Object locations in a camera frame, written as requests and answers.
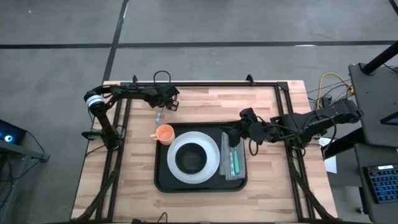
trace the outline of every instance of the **orange mug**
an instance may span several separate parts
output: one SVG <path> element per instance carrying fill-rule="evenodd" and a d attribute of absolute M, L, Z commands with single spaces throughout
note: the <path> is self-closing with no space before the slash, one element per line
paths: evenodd
<path fill-rule="evenodd" d="M 159 140 L 165 146 L 170 145 L 174 139 L 174 129 L 168 124 L 162 124 L 156 129 L 156 134 L 150 136 L 153 140 Z"/>

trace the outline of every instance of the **mug handle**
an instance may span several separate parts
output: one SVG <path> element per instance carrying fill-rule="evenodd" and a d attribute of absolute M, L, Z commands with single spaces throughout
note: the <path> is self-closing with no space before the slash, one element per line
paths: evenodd
<path fill-rule="evenodd" d="M 154 141 L 159 140 L 159 139 L 156 137 L 156 134 L 151 134 L 150 138 L 152 138 L 152 140 L 154 140 Z"/>

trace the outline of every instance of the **blue light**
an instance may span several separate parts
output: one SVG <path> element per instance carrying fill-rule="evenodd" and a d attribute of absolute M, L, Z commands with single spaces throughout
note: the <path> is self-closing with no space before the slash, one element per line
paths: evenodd
<path fill-rule="evenodd" d="M 11 142 L 12 136 L 6 136 L 6 137 L 4 137 L 4 140 L 6 140 L 6 142 Z"/>

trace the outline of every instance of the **black tray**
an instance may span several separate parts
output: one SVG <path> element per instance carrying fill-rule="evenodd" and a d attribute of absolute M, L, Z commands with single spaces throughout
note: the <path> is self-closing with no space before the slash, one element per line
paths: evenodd
<path fill-rule="evenodd" d="M 221 149 L 221 134 L 233 125 L 225 122 L 212 123 L 169 123 L 174 128 L 175 137 L 189 131 L 199 131 L 209 135 L 217 143 L 218 149 Z M 167 152 L 169 146 L 162 145 L 159 141 L 156 142 L 155 155 L 155 186 L 165 193 L 179 193 L 179 192 L 232 192 L 239 191 L 246 186 L 248 182 L 248 172 L 245 163 L 246 177 L 238 180 L 225 180 L 224 175 L 220 175 L 220 167 L 210 179 L 200 184 L 186 184 L 178 180 L 171 173 L 167 165 Z"/>

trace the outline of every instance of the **yellow cable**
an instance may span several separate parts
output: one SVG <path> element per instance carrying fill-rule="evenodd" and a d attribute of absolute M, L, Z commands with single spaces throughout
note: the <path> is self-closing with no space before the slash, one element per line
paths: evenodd
<path fill-rule="evenodd" d="M 344 81 L 343 78 L 341 78 L 337 73 L 334 72 L 326 72 L 325 74 L 322 75 L 321 79 L 319 80 L 319 90 L 318 90 L 318 98 L 317 98 L 317 109 L 319 109 L 320 105 L 320 98 L 321 98 L 321 93 L 322 93 L 322 82 L 323 79 L 328 76 L 328 75 L 334 75 L 337 78 L 339 78 L 341 80 L 341 82 L 343 82 L 348 88 L 349 88 L 349 93 L 350 95 L 354 94 L 354 88 L 352 87 L 352 85 L 350 85 L 348 82 Z"/>

